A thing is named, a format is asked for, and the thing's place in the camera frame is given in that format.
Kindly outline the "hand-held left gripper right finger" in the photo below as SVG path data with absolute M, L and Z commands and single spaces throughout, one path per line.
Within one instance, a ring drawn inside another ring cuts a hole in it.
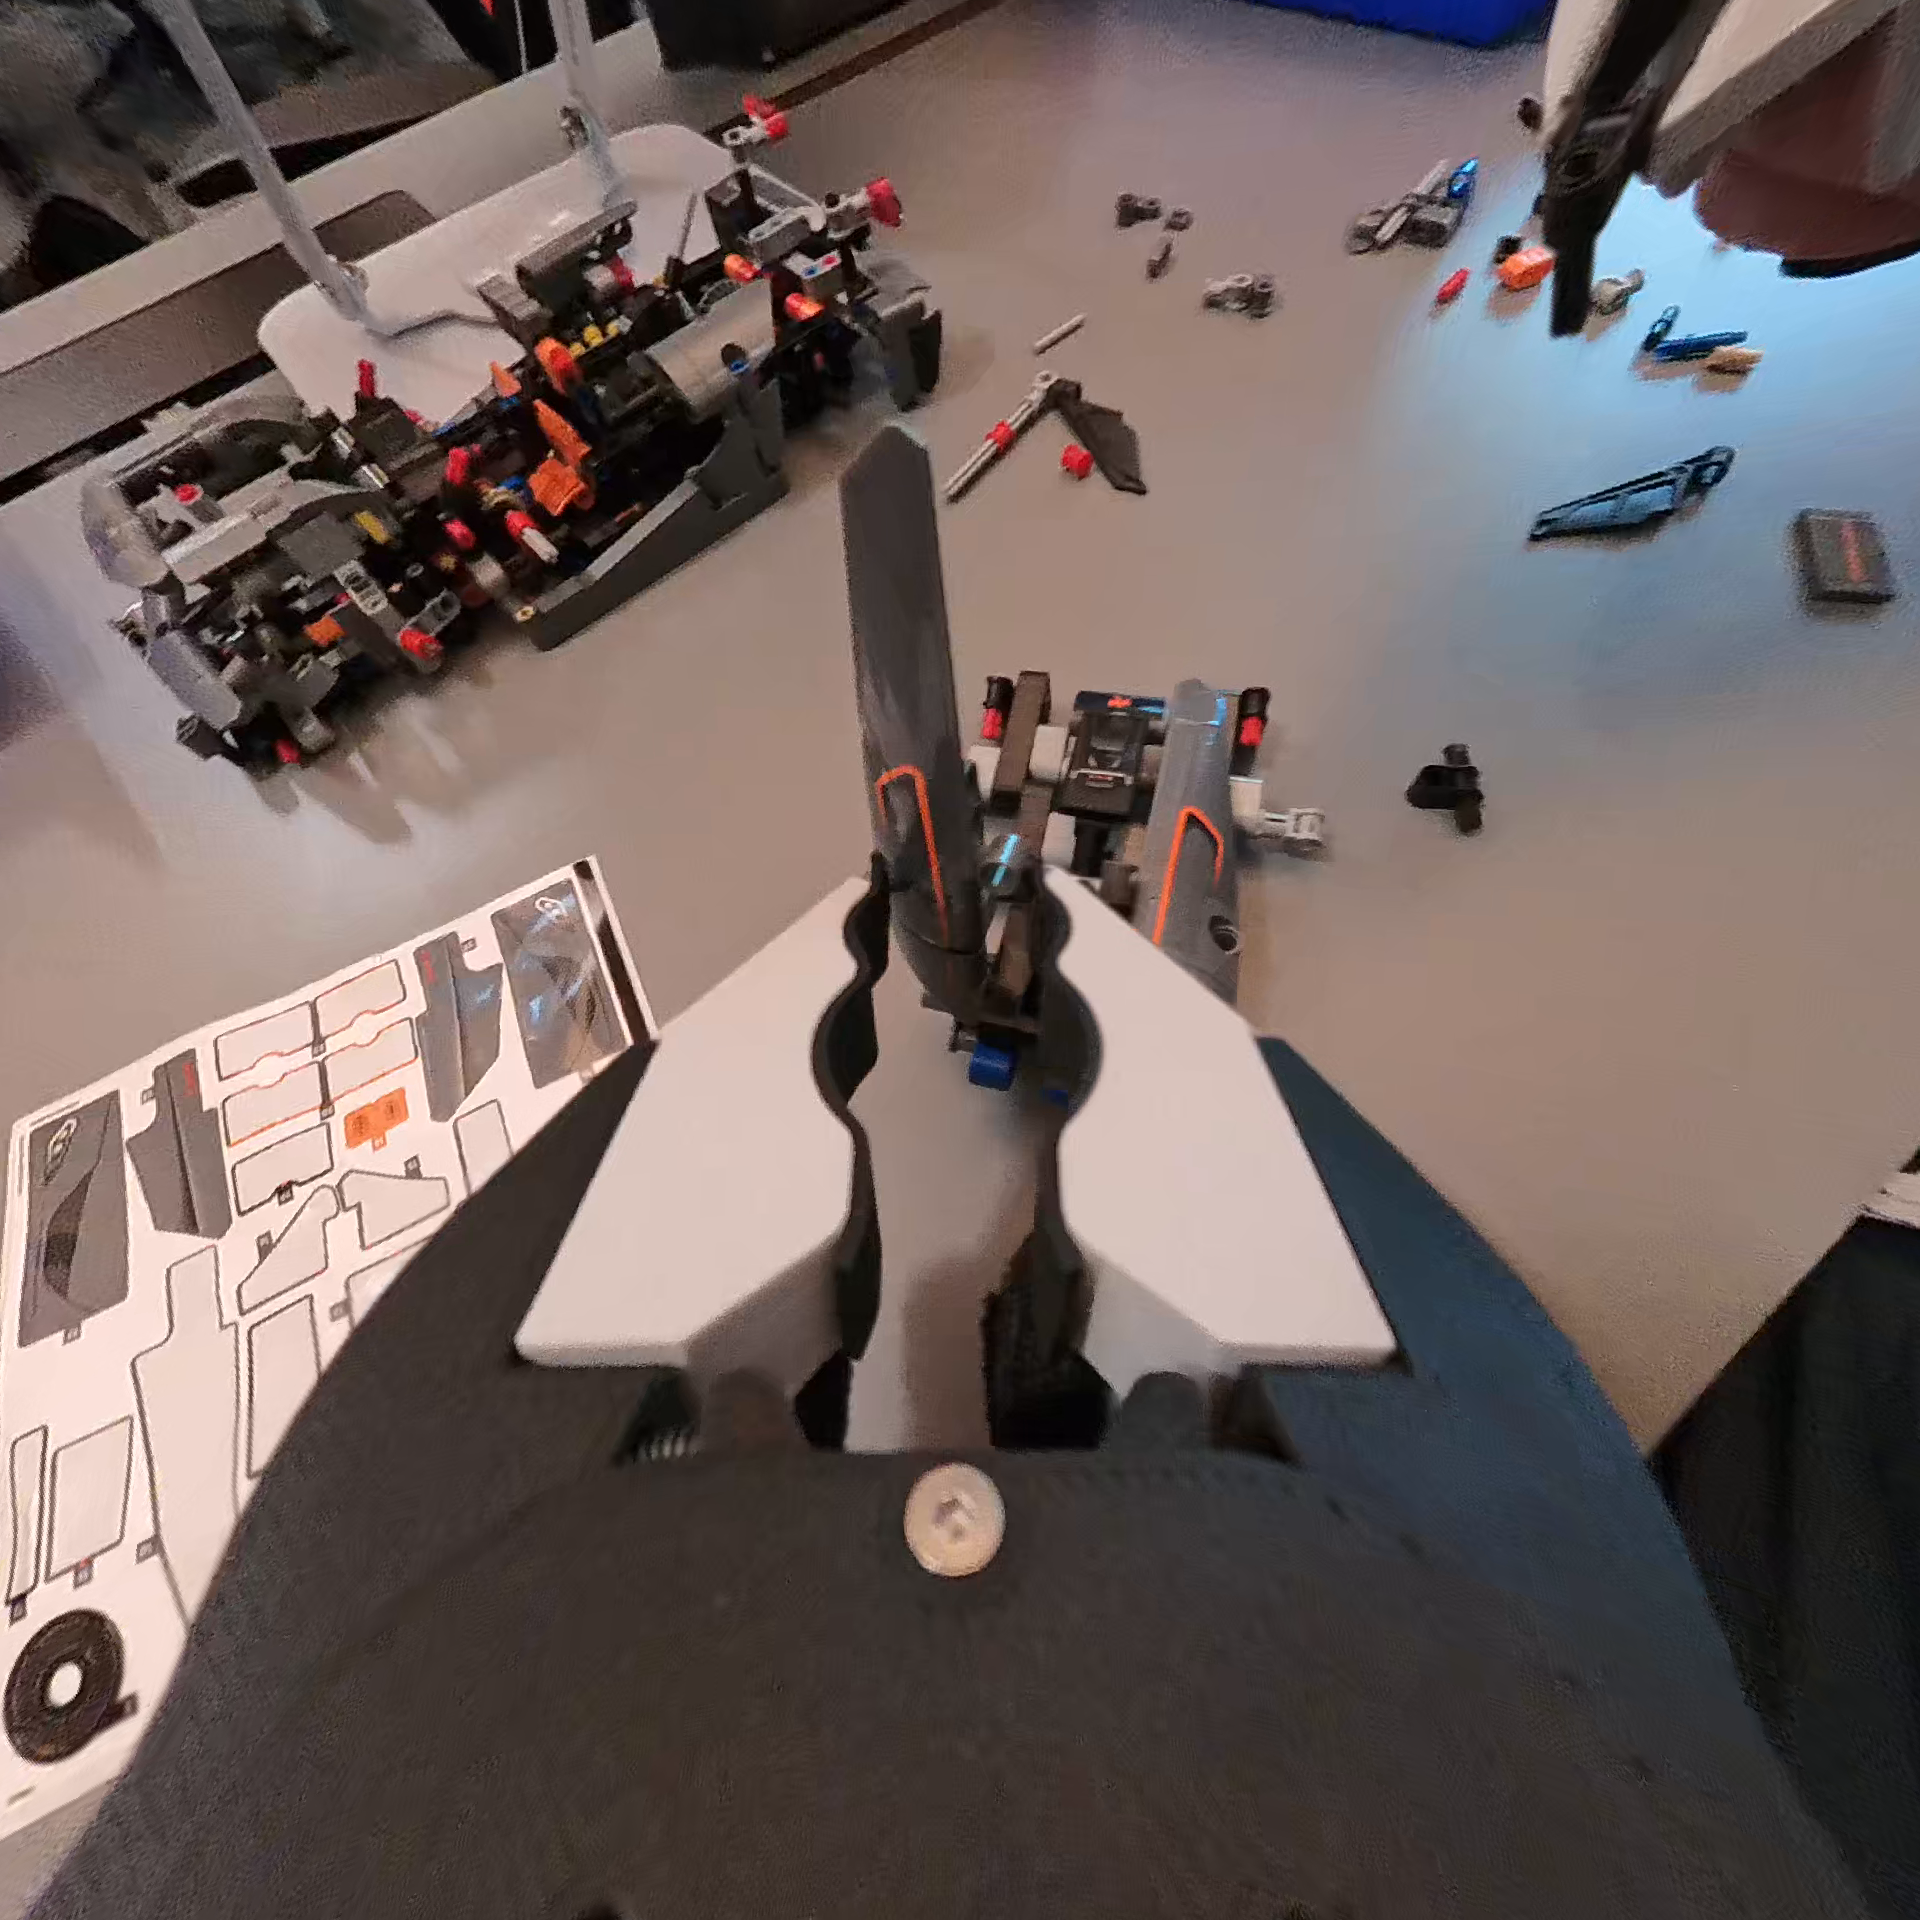
M 996 1450 L 1091 1450 L 1141 1380 L 1372 1371 L 1397 1337 L 1253 1027 L 1101 902 L 1041 886 L 1035 1214 L 981 1314 Z

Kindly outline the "white stand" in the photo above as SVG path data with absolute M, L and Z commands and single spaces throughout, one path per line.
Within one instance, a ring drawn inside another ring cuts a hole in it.
M 227 132 L 239 162 L 257 187 L 258 199 L 271 212 L 286 253 L 321 287 L 330 306 L 369 335 L 396 340 L 410 331 L 435 325 L 487 327 L 485 311 L 469 303 L 439 306 L 427 311 L 389 311 L 369 299 L 369 278 L 359 267 L 346 265 L 323 247 L 321 234 L 308 219 L 297 193 L 283 177 L 269 142 L 261 132 L 239 86 L 202 26 L 190 2 L 155 2 L 150 12 L 174 43 L 186 71 L 213 109 L 220 130 Z M 558 43 L 565 101 L 561 125 L 566 143 L 585 155 L 597 183 L 599 205 L 611 215 L 631 215 L 633 196 L 612 155 L 607 125 L 599 113 L 595 75 L 595 37 L 588 2 L 548 5 Z

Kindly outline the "grey axle black panel assembly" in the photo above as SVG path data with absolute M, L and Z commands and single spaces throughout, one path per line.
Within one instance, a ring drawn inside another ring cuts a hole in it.
M 966 461 L 945 481 L 941 499 L 953 506 L 966 495 L 1047 415 L 1066 420 L 1068 444 L 1092 452 L 1092 473 L 1099 473 L 1110 489 L 1126 495 L 1147 493 L 1141 442 L 1126 415 L 1092 401 L 1081 382 L 1043 370 L 1020 403 L 988 429 Z

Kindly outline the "black lego wing panel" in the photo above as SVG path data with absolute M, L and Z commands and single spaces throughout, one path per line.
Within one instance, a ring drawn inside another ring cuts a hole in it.
M 1526 541 L 1623 537 L 1647 530 L 1692 510 L 1727 478 L 1735 461 L 1735 447 L 1710 445 L 1675 465 L 1555 503 L 1532 519 Z

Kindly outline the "large lego car model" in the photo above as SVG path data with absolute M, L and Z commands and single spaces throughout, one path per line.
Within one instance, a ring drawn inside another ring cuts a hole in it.
M 615 187 L 474 274 L 490 335 L 447 397 L 362 355 L 337 404 L 231 395 L 91 476 L 79 523 L 130 590 L 130 653 L 175 745 L 263 778 L 324 754 L 377 682 L 436 677 L 494 613 L 551 651 L 789 491 L 787 442 L 874 362 L 932 395 L 945 315 L 879 234 L 895 185 L 812 196 L 751 161 L 787 117 L 743 101 L 724 172 L 662 238 Z

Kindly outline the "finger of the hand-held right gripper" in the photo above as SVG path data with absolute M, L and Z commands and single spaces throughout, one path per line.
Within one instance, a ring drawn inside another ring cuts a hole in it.
M 1638 177 L 1661 193 L 1699 180 L 1767 108 L 1868 51 L 1863 183 L 1905 185 L 1917 161 L 1916 2 L 1699 5 L 1675 30 Z
M 1546 42 L 1540 142 L 1577 125 L 1617 37 L 1620 2 L 1555 2 Z

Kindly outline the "person's right hand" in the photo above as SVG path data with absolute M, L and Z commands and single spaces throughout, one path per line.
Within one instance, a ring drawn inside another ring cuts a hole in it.
M 1891 23 L 1746 122 L 1692 190 L 1706 234 L 1794 281 L 1851 278 L 1917 253 L 1917 185 L 1870 185 Z

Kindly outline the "grey tile with orange stripe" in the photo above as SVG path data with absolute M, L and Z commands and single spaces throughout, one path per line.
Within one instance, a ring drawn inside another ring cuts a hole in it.
M 1882 609 L 1899 597 L 1882 525 L 1866 513 L 1801 510 L 1793 516 L 1793 554 L 1815 605 Z

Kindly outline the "blue plastic bin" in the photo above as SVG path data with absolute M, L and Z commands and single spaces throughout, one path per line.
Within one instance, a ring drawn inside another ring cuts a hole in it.
M 1525 39 L 1553 18 L 1555 2 L 1262 2 L 1262 9 L 1317 15 L 1372 33 L 1491 51 Z

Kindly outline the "person's dark trousers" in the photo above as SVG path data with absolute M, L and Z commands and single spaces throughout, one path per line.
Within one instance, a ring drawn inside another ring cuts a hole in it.
M 1745 1692 L 1917 1916 L 1917 1233 L 1857 1215 L 1651 1459 Z

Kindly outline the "grey orange-striped lego panel assembly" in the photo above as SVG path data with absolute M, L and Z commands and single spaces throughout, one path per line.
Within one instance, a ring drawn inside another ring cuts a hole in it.
M 1012 1086 L 1041 1044 L 1044 874 L 1081 883 L 1203 987 L 1242 985 L 1242 861 L 1326 851 L 1317 807 L 1269 807 L 1270 692 L 990 677 L 965 737 L 937 489 L 923 442 L 885 426 L 839 481 L 855 710 L 901 957 L 949 1019 L 970 1081 Z

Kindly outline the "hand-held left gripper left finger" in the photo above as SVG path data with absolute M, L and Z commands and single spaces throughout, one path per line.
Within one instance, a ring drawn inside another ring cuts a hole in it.
M 847 1439 L 879 1307 L 874 1149 L 885 870 L 843 881 L 707 997 L 641 1073 L 517 1330 L 524 1359 L 778 1388 L 817 1450 Z

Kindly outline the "lego sticker sheet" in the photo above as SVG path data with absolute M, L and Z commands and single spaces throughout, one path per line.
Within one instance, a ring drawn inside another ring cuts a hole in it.
M 13 1127 L 4 1837 L 129 1762 L 281 1437 L 401 1271 L 653 1035 L 585 855 Z

